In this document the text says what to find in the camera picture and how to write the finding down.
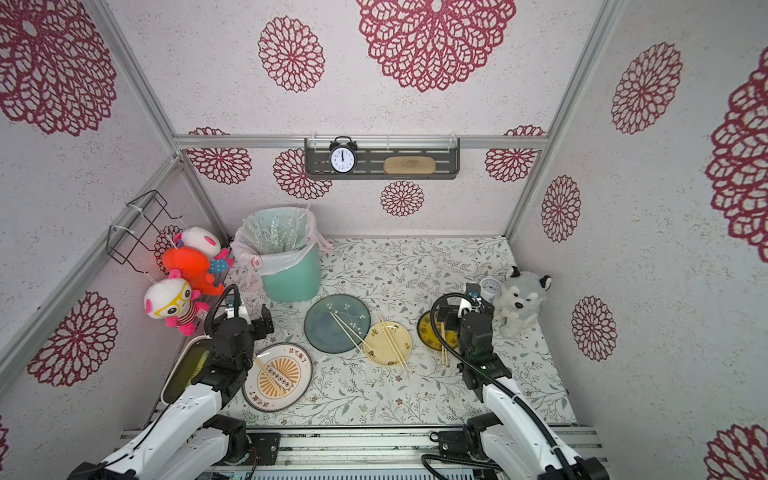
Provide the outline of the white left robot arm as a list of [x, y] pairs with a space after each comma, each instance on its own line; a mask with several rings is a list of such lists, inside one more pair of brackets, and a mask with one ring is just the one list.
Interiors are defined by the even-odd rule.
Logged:
[[274, 332], [271, 311], [248, 320], [236, 308], [206, 319], [212, 358], [146, 429], [97, 464], [84, 462], [70, 479], [194, 479], [224, 461], [249, 457], [245, 422], [221, 413], [244, 386], [253, 366], [254, 343]]

